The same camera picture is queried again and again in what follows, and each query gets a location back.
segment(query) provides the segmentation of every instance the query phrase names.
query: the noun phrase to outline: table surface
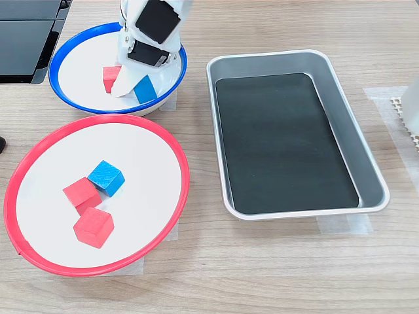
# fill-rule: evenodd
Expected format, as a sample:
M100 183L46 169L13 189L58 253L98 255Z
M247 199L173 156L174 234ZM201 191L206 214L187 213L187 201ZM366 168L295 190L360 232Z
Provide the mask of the table surface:
M118 18L118 1L74 2L60 38ZM144 274L65 278L18 256L0 222L1 313L419 313L419 198L364 87L419 73L415 1L195 1L182 30L189 57L177 110L147 118L185 149L191 191L179 239ZM313 48L337 72L392 194L369 235L322 235L315 218L242 222L221 199L205 66L225 54ZM85 117L48 80L0 86L0 203L18 162L55 129Z

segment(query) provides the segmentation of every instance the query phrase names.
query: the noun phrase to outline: tray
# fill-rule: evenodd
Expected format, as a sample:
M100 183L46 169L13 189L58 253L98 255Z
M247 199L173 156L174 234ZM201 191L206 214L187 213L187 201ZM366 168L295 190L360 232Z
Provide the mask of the tray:
M226 208L244 220L379 211L390 194L328 58L223 56L207 66Z

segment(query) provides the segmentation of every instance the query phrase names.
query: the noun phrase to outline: red rim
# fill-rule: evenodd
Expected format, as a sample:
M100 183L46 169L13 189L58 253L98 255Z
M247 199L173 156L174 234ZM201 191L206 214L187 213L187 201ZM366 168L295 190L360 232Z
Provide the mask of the red rim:
M16 218L16 200L20 184L22 183L23 178L25 177L27 171L30 169L33 163L53 144L81 129L87 128L89 126L94 126L96 124L106 123L125 123L145 128L146 130L149 130L160 136L172 148L179 162L182 176L181 194L176 206L176 210L173 213L170 221L164 227L164 229L149 244L147 244L144 248L134 253L133 255L123 258L122 260L119 260L112 264L93 268L72 268L49 262L41 255L36 253L35 250L32 249L32 247L25 240L20 231L18 221ZM131 264L132 262L135 262L136 260L145 256L148 252L153 250L161 241L163 241L163 239L169 234L169 232L175 226L176 222L179 220L179 217L187 201L188 192L188 161L181 145L176 141L172 134L170 134L162 126L159 126L158 124L151 122L150 120L140 118L138 116L130 116L127 114L101 114L97 116L83 118L81 120L72 122L66 126L63 126L62 128L56 130L55 132L45 137L28 152L28 154L19 163L18 167L14 171L12 177L10 178L9 185L7 186L4 204L5 225L10 240L12 241L14 248L18 251L18 254L22 255L33 265L41 268L42 270L46 270L50 273L55 273L57 275L72 277L87 277L101 275L103 273L109 273L111 271L118 270Z

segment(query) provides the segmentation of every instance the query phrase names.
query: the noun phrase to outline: blue cube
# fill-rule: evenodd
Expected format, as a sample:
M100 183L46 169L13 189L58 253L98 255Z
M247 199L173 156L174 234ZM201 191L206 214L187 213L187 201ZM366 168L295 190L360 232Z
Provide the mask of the blue cube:
M125 182L122 172L108 164L106 161L100 164L87 177L91 183L100 191L111 197Z
M153 86L148 75L143 77L143 79L134 87L134 93L136 93L138 102L140 104L148 103L149 101L155 100L157 94L155 87Z

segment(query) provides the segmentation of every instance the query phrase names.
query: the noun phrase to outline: block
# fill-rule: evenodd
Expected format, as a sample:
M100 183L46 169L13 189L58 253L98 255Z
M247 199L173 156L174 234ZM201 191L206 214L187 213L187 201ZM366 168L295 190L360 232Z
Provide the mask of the block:
M113 231L112 215L99 209L88 207L73 229L80 242L100 249Z
M124 175L122 172L108 164L106 161L100 162L100 164L92 171L87 177L91 183L104 194L111 197L125 182Z
M64 188L63 191L80 215L88 207L98 206L102 202L99 192L86 177Z
M136 93L138 102L140 104L147 103L157 98L155 87L151 83L148 75L146 75L137 85L134 87L134 93Z
M115 83L121 66L103 67L103 85L108 94L111 93L113 83Z

